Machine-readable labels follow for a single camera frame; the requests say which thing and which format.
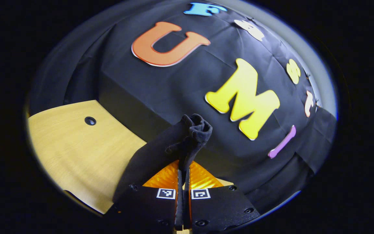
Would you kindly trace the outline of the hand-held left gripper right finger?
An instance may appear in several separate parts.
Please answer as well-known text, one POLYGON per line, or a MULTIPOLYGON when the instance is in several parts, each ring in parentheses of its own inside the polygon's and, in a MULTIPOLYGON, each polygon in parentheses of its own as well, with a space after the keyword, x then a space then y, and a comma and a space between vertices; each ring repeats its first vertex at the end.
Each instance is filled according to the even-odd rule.
POLYGON ((255 221, 259 211, 236 185, 227 185, 192 162, 184 185, 184 229, 224 233, 255 221))

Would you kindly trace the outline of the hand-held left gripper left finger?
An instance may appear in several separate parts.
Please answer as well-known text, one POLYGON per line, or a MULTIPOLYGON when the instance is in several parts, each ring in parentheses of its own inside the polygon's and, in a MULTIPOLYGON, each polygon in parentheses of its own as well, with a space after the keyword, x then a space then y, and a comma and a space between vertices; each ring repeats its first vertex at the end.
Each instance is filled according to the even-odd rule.
POLYGON ((128 232, 183 230, 183 160, 144 177, 124 173, 113 198, 113 220, 128 232))

